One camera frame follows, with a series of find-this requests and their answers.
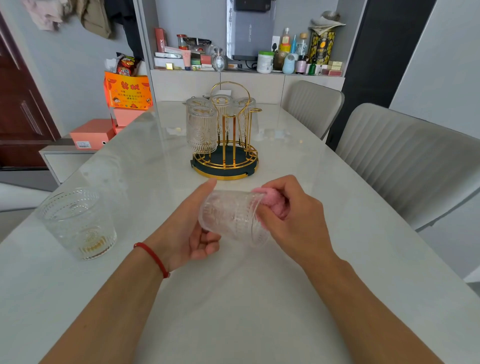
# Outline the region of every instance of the wooden door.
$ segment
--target wooden door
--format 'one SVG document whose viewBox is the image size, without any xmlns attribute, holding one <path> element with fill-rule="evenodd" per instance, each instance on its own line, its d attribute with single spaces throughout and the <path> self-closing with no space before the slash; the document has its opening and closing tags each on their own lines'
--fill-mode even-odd
<svg viewBox="0 0 480 364">
<path fill-rule="evenodd" d="M 45 167 L 60 135 L 0 14 L 0 169 Z"/>
</svg>

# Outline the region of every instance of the pink cloth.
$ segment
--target pink cloth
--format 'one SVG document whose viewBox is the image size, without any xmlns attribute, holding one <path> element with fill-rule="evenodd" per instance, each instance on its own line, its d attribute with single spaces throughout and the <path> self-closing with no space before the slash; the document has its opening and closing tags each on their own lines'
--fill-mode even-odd
<svg viewBox="0 0 480 364">
<path fill-rule="evenodd" d="M 258 187 L 254 188 L 252 192 L 260 192 L 266 194 L 262 200 L 261 204 L 268 206 L 275 215 L 281 220 L 285 220 L 288 213 L 290 212 L 290 204 L 285 196 L 283 196 L 275 188 L 264 188 Z"/>
</svg>

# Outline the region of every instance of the white marble table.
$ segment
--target white marble table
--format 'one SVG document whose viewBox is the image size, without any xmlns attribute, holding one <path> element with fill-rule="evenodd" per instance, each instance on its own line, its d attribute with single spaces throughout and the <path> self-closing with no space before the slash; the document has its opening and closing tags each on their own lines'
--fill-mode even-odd
<svg viewBox="0 0 480 364">
<path fill-rule="evenodd" d="M 335 251 L 446 363 L 480 360 L 480 299 L 332 150 L 275 105 L 261 105 L 260 166 L 217 188 L 250 190 L 294 174 L 324 203 Z M 185 108 L 159 106 L 96 153 L 56 191 L 108 192 L 118 233 L 104 256 L 78 262 L 30 216 L 0 243 L 0 363 L 38 362 L 118 266 L 198 184 Z M 220 252 L 162 283 L 136 363 L 349 363 L 303 272 L 274 243 Z"/>
</svg>

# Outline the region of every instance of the gray upholstered chair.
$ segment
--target gray upholstered chair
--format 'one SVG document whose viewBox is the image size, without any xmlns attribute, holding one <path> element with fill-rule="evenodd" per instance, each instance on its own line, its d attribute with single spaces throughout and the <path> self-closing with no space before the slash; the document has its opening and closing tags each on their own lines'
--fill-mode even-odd
<svg viewBox="0 0 480 364">
<path fill-rule="evenodd" d="M 343 105 L 340 91 L 307 81 L 294 83 L 283 108 L 320 139 L 327 134 Z"/>
<path fill-rule="evenodd" d="M 353 110 L 336 149 L 417 230 L 480 188 L 480 140 L 373 104 Z"/>
</svg>

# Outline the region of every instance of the right hand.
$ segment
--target right hand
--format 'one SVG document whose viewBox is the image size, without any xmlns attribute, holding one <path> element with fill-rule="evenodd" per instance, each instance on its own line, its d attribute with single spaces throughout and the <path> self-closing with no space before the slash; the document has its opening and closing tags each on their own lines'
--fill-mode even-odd
<svg viewBox="0 0 480 364">
<path fill-rule="evenodd" d="M 290 258 L 304 270 L 311 265 L 338 259 L 330 243 L 324 207 L 308 196 L 295 176 L 289 175 L 264 184 L 280 191 L 290 203 L 290 212 L 280 220 L 270 208 L 259 205 L 257 216 Z"/>
</svg>

